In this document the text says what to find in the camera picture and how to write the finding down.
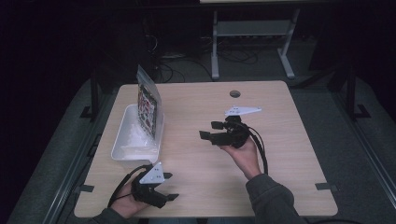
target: light wood table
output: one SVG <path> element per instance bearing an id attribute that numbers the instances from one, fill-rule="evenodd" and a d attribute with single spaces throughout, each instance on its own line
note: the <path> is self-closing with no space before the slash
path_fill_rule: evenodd
<path id="1" fill-rule="evenodd" d="M 160 161 L 172 178 L 157 191 L 178 193 L 162 209 L 147 208 L 137 217 L 252 217 L 245 189 L 247 180 L 231 157 L 199 131 L 212 130 L 210 122 L 224 121 L 224 111 L 233 105 L 260 106 L 262 112 L 241 116 L 242 121 L 262 136 L 269 175 L 289 188 L 300 216 L 332 216 L 337 206 L 325 183 L 287 85 L 282 81 L 211 82 L 158 84 L 163 99 L 165 126 Z M 240 91 L 239 98 L 230 91 Z M 131 170 L 110 157 L 127 105 L 136 104 L 138 88 L 120 88 L 97 148 L 85 185 L 93 192 L 81 192 L 75 208 L 77 217 L 98 215 L 107 205 L 116 186 Z"/>

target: dark background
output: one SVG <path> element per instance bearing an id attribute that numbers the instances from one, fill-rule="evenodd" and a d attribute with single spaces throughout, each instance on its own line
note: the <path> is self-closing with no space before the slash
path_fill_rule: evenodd
<path id="1" fill-rule="evenodd" d="M 154 77 L 146 32 L 156 32 L 167 44 L 159 51 L 176 46 L 193 54 L 199 53 L 200 35 L 211 31 L 207 11 L 161 11 L 143 21 L 136 11 L 87 10 L 123 2 L 0 2 L 0 222 L 7 221 L 64 111 L 93 70 L 104 91 L 134 83 L 138 63 Z M 392 1 L 308 7 L 295 35 L 318 39 L 312 68 L 326 68 L 349 55 L 358 77 L 396 119 L 394 9 Z"/>

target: hand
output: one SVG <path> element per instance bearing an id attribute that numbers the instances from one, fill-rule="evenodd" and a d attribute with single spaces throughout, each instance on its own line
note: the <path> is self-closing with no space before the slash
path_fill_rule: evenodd
<path id="1" fill-rule="evenodd" d="M 128 196 L 117 199 L 110 206 L 114 211 L 119 213 L 124 218 L 130 218 L 138 211 L 149 207 L 149 205 L 146 203 L 134 200 L 134 196 L 131 194 L 131 183 L 132 182 L 128 182 L 124 187 L 122 187 L 119 195 L 117 195 L 118 197 L 122 197 L 124 195 Z"/>
<path id="2" fill-rule="evenodd" d="M 257 159 L 257 148 L 250 137 L 240 148 L 234 148 L 231 146 L 219 147 L 230 154 L 233 161 L 235 161 L 236 165 L 242 170 L 248 180 L 262 173 Z"/>

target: white desk frame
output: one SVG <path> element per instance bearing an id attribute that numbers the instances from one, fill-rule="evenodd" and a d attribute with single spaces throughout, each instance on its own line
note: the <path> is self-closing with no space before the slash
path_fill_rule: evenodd
<path id="1" fill-rule="evenodd" d="M 285 44 L 278 49 L 278 55 L 285 69 L 286 76 L 294 79 L 295 75 L 291 69 L 287 53 L 291 38 L 300 9 L 295 9 L 291 20 L 283 21 L 218 21 L 218 12 L 214 12 L 213 19 L 213 49 L 212 49 L 212 79 L 219 79 L 218 63 L 218 36 L 235 36 L 235 35 L 284 35 Z"/>

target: person's right hand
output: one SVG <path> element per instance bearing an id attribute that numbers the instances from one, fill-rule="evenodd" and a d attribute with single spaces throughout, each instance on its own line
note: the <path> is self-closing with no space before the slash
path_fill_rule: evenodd
<path id="1" fill-rule="evenodd" d="M 219 147 L 230 154 L 233 161 L 235 161 L 236 165 L 242 170 L 248 180 L 262 173 L 257 159 L 257 148 L 250 137 L 240 148 L 234 148 L 231 146 Z"/>

